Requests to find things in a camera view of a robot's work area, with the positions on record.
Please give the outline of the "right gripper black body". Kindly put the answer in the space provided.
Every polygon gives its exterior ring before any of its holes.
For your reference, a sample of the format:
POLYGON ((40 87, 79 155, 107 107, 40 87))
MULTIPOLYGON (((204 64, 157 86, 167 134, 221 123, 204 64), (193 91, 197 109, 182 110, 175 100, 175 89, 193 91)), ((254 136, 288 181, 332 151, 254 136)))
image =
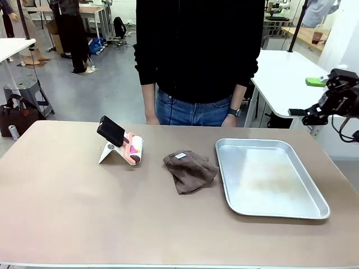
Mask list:
POLYGON ((330 115, 358 116, 358 85, 346 89, 333 85, 326 88, 326 92, 323 93, 318 101, 319 115, 321 117, 330 115))

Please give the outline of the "person's left hand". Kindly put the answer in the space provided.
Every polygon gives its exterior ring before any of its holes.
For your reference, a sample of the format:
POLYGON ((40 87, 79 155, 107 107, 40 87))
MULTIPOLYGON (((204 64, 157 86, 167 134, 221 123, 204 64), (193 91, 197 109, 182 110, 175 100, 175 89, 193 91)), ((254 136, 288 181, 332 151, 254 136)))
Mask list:
POLYGON ((231 114, 228 114, 224 121, 222 122, 222 127, 236 127, 237 117, 231 114))

